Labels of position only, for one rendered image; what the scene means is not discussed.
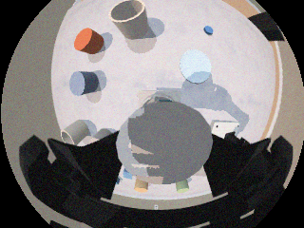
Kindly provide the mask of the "orange cylinder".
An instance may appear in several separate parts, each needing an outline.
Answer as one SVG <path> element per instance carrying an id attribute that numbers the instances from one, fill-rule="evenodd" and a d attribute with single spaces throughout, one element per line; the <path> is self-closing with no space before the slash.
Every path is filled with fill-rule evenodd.
<path id="1" fill-rule="evenodd" d="M 104 39 L 102 35 L 96 33 L 95 30 L 86 28 L 81 30 L 79 35 L 75 39 L 75 49 L 82 50 L 88 54 L 98 53 L 102 46 L 104 45 Z"/>
<path id="2" fill-rule="evenodd" d="M 138 191 L 138 193 L 145 193 L 145 191 L 148 191 L 148 182 L 136 179 L 136 185 L 134 185 L 134 190 Z"/>

